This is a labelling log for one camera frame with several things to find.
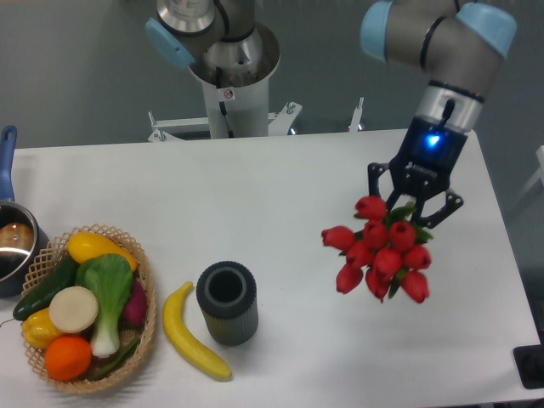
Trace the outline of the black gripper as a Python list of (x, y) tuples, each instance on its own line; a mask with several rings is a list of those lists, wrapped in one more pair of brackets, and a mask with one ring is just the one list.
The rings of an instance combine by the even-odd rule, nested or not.
[[(397, 155), (389, 163), (371, 162), (367, 166), (369, 194), (383, 199), (387, 206), (394, 206), (401, 196), (428, 201), (444, 192), (445, 203), (436, 212), (423, 216), (423, 204), (416, 204), (411, 216), (412, 223), (435, 228), (464, 204), (463, 198), (449, 187), (451, 172), (467, 139), (463, 133), (421, 118), (413, 119)], [(381, 181), (386, 173), (390, 175), (393, 189), (383, 198)]]

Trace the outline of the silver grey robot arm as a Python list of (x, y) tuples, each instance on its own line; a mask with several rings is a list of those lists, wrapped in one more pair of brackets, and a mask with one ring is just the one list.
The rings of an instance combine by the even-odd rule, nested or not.
[[(393, 207), (415, 202), (411, 220), (429, 229), (463, 203), (451, 171), (507, 57), (517, 24), (476, 1), (379, 1), (360, 26), (371, 57), (419, 68), (429, 82), (396, 156), (368, 167), (369, 191), (390, 173)], [(160, 1), (145, 32), (171, 65), (201, 83), (215, 139), (269, 136), (286, 119), (269, 116), (269, 78), (280, 61), (274, 33), (255, 18), (252, 1)]]

